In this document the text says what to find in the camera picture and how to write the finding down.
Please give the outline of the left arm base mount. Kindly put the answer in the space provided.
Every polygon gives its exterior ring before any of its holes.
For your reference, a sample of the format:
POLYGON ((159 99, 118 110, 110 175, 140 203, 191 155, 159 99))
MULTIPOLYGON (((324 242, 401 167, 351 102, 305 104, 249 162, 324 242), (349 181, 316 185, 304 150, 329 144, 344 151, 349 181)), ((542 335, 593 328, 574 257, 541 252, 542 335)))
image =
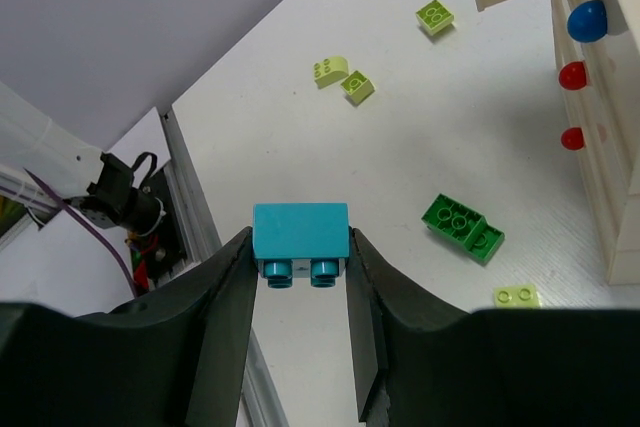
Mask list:
POLYGON ((165 166, 144 152, 131 165, 110 153, 100 155, 102 172, 95 186, 107 226, 127 231, 132 280, 137 294, 148 292, 194 266, 188 257, 165 166))

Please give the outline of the cream drawer cabinet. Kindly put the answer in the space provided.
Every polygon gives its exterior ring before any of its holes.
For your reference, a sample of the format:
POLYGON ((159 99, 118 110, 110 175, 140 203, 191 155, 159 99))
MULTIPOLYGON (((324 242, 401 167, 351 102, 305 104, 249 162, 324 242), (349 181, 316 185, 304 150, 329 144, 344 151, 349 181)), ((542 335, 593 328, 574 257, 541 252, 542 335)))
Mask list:
MULTIPOLYGON (((475 0, 478 10, 508 0, 475 0)), ((557 79, 606 279, 639 281, 639 0, 550 0, 557 79)))

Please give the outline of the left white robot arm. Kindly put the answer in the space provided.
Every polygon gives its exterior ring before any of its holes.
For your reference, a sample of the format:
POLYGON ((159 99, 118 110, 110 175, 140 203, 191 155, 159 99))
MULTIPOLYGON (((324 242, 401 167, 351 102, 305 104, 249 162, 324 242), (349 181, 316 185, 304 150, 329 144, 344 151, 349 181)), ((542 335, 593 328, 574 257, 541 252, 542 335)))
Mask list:
POLYGON ((1 163, 24 170, 52 199, 93 225, 154 233, 166 215, 161 199, 134 185, 140 163, 126 165, 92 146, 1 86, 1 163))

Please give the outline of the blue knob drawer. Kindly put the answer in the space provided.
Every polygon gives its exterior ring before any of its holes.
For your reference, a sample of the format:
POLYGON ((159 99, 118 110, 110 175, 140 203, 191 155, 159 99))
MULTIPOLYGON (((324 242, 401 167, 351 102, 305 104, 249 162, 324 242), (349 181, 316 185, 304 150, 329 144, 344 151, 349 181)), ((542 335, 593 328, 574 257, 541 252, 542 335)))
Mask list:
POLYGON ((619 0, 562 0, 562 26, 585 58, 616 88, 639 83, 639 46, 619 0))

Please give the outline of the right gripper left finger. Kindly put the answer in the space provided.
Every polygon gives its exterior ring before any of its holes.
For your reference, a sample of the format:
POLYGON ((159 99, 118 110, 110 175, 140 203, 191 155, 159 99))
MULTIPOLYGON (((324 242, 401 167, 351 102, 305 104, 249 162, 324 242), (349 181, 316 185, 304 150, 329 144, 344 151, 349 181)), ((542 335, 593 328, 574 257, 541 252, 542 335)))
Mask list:
POLYGON ((257 270, 252 231, 108 313, 1 307, 5 426, 232 426, 257 270))

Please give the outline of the teal lego brick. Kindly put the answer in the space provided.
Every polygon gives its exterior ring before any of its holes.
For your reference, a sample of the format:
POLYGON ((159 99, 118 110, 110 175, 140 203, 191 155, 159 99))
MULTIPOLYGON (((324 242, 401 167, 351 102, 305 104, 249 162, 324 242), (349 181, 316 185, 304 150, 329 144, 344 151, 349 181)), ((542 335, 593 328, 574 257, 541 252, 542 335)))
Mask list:
POLYGON ((345 203, 259 203, 253 209, 252 247, 258 271, 272 289, 307 279, 331 288, 350 255, 345 203))

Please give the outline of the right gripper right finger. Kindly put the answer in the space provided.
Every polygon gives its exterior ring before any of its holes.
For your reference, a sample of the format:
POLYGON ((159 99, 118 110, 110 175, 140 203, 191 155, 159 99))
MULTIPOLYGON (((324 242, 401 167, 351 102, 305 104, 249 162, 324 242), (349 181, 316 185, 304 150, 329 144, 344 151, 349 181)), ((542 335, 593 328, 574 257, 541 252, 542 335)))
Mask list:
POLYGON ((369 426, 635 426, 635 310, 464 312, 350 230, 355 397, 369 426))

